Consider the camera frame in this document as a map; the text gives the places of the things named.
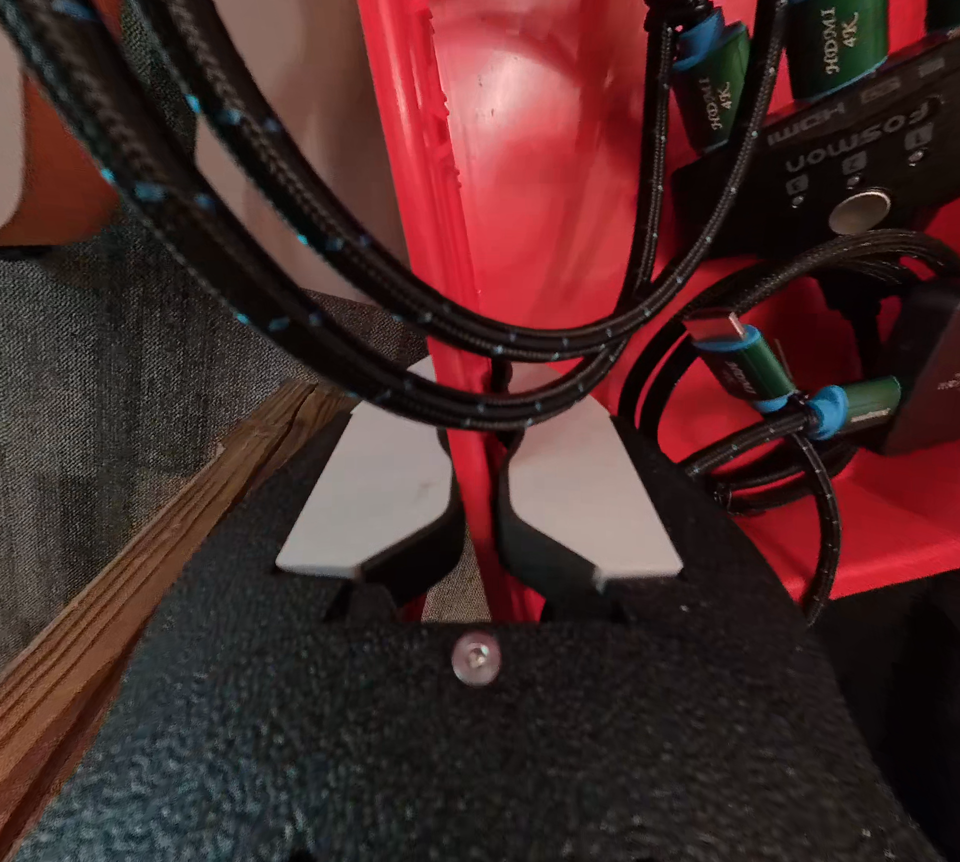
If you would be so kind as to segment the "square black adapter box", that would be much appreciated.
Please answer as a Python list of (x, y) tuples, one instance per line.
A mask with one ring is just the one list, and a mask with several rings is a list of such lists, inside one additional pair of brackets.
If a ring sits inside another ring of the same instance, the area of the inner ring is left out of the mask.
[(958, 442), (959, 280), (929, 280), (906, 295), (881, 358), (901, 397), (876, 452), (895, 457)]

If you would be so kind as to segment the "red plastic bin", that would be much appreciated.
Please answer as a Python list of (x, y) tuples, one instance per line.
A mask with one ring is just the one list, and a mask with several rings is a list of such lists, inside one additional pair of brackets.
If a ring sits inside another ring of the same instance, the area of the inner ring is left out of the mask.
[[(615, 307), (638, 192), (643, 0), (358, 0), (414, 272), (481, 314), (536, 328)], [(811, 277), (750, 311), (803, 386), (860, 375)], [(498, 564), (504, 450), (453, 437), (494, 620), (541, 596)], [(835, 483), (835, 599), (958, 569), (958, 445), (859, 455)]]

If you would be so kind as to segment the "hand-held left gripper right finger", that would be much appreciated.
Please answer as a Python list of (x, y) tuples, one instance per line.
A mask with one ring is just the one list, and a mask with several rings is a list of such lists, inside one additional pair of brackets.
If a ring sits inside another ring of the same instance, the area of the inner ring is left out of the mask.
[(588, 395), (521, 431), (497, 488), (504, 568), (538, 594), (591, 594), (683, 569), (607, 409)]

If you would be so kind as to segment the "black Fosmon HDMI switch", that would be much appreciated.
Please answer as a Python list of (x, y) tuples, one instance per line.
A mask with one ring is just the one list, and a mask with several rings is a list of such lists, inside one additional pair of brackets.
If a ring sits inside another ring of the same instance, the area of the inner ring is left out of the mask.
[(771, 118), (708, 257), (781, 260), (840, 235), (922, 231), (958, 195), (954, 29)]

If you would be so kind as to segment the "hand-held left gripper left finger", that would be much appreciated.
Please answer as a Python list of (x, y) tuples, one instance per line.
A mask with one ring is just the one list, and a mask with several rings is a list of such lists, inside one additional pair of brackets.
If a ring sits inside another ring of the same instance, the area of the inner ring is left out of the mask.
[(276, 557), (295, 575), (414, 602), (461, 560), (466, 514), (441, 430), (368, 402), (322, 431), (325, 461)]

